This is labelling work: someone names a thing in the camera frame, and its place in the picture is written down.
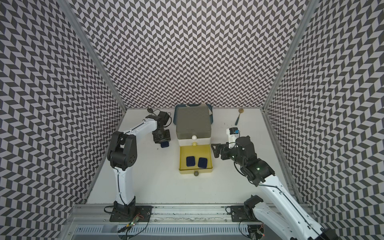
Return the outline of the navy brooch box two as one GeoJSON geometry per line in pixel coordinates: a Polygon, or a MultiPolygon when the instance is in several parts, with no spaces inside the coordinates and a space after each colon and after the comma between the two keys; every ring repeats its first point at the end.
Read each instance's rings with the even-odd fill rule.
{"type": "Polygon", "coordinates": [[[162,142],[161,143],[161,148],[167,148],[169,147],[170,143],[169,142],[162,142]]]}

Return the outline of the yellow bottom drawer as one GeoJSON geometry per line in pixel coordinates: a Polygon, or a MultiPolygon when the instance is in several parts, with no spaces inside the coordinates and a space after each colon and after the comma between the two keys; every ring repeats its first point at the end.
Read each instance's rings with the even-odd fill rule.
{"type": "Polygon", "coordinates": [[[180,147],[180,164],[179,172],[181,174],[193,174],[198,176],[202,173],[211,173],[213,171],[212,153],[210,145],[196,145],[196,146],[182,146],[180,147]],[[194,167],[186,166],[186,158],[188,156],[194,156],[196,159],[196,165],[194,167]],[[208,159],[208,167],[201,169],[198,167],[199,158],[208,159]]]}

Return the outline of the navy brooch box one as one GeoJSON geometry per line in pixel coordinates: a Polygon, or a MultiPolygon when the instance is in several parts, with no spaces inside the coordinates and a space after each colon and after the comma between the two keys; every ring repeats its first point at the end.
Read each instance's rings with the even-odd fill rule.
{"type": "Polygon", "coordinates": [[[206,169],[208,167],[208,159],[207,158],[199,158],[198,167],[201,169],[206,169]]]}

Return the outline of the navy brooch box three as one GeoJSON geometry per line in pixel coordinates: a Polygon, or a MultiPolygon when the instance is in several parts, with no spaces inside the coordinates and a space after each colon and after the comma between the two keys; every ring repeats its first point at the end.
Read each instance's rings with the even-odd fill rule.
{"type": "Polygon", "coordinates": [[[194,167],[196,165],[196,159],[194,156],[188,156],[186,158],[186,166],[187,167],[194,167]]]}

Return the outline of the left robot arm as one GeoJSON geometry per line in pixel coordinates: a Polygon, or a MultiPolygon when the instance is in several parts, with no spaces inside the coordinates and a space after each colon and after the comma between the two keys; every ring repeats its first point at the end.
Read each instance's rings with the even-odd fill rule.
{"type": "Polygon", "coordinates": [[[138,125],[128,130],[112,134],[107,151],[107,159],[115,173],[117,196],[113,211],[125,216],[136,215],[136,197],[133,191],[133,165],[138,158],[137,143],[146,135],[152,134],[155,144],[167,148],[171,141],[167,127],[172,122],[168,112],[159,111],[156,115],[148,109],[146,116],[138,125]]]}

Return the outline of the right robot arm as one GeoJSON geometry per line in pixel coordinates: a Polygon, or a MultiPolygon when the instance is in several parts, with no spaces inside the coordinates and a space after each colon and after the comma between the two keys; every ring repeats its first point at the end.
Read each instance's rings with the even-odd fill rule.
{"type": "Polygon", "coordinates": [[[283,240],[337,240],[333,229],[326,229],[312,218],[283,186],[270,165],[258,158],[249,136],[233,142],[212,144],[215,158],[232,160],[257,189],[279,210],[276,214],[259,196],[244,202],[248,218],[263,222],[283,240]]]}

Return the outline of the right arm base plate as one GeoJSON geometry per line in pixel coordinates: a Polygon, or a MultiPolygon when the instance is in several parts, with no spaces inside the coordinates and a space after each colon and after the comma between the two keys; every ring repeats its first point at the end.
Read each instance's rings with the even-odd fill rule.
{"type": "Polygon", "coordinates": [[[255,216],[249,213],[246,213],[243,206],[236,206],[236,205],[230,206],[230,215],[231,215],[232,222],[234,223],[260,222],[258,219],[256,219],[255,216]]]}

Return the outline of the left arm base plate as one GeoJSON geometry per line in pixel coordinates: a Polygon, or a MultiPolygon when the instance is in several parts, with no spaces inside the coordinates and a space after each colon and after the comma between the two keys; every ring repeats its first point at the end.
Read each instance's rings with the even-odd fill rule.
{"type": "Polygon", "coordinates": [[[152,215],[153,206],[123,206],[117,204],[110,215],[110,222],[131,222],[136,215],[142,216],[139,222],[148,222],[152,215]]]}

